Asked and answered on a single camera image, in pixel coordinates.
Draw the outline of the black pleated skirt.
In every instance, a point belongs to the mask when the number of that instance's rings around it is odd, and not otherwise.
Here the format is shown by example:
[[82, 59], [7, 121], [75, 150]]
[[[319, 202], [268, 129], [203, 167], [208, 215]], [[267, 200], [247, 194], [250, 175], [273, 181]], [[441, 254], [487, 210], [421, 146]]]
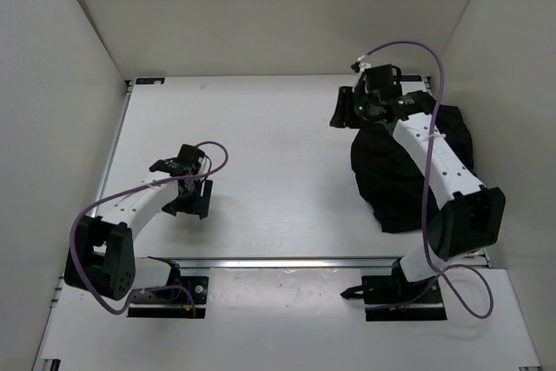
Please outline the black pleated skirt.
[[[465, 167], [474, 172], [473, 140], [460, 108], [441, 105], [436, 127], [446, 134]], [[360, 196], [372, 207], [382, 232], [421, 229], [424, 176], [386, 128], [376, 124], [359, 130], [350, 158]]]

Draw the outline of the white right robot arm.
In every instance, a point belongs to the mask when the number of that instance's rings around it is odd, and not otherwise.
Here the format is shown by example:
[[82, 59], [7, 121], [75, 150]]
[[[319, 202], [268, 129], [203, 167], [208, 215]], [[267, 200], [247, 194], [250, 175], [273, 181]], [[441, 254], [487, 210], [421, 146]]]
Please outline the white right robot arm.
[[494, 245], [506, 206], [473, 172], [464, 134], [438, 124], [425, 91], [381, 97], [341, 86], [330, 125], [354, 129], [350, 162], [362, 199], [386, 233], [420, 230], [420, 246], [393, 267], [390, 294], [411, 301], [456, 258]]

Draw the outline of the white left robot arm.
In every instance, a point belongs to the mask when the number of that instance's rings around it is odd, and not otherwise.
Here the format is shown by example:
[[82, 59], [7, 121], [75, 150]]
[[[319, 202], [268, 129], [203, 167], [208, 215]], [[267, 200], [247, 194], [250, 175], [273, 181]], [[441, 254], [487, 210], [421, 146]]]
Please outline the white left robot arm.
[[92, 294], [111, 314], [111, 301], [130, 304], [138, 292], [164, 301], [182, 295], [179, 266], [170, 259], [136, 255], [134, 243], [160, 214], [205, 218], [209, 212], [212, 163], [202, 151], [155, 162], [140, 186], [103, 198], [105, 210], [84, 211], [71, 227], [64, 282]]

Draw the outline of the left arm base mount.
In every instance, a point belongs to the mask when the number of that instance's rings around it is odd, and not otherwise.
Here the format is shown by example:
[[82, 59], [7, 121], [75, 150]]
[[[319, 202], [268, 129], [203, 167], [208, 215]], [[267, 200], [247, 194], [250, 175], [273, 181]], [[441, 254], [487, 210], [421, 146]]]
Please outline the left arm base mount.
[[170, 265], [169, 285], [179, 285], [190, 296], [177, 288], [144, 291], [132, 297], [127, 310], [129, 318], [204, 319], [209, 295], [209, 276], [190, 273], [177, 262]]

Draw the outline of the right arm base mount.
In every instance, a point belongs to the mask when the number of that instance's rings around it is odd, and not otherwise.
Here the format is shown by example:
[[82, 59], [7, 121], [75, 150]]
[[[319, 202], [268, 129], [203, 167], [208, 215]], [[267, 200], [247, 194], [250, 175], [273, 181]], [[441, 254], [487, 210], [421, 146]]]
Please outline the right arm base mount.
[[361, 284], [340, 293], [363, 300], [367, 322], [445, 321], [447, 313], [437, 279], [408, 282], [398, 262], [390, 275], [364, 275]]

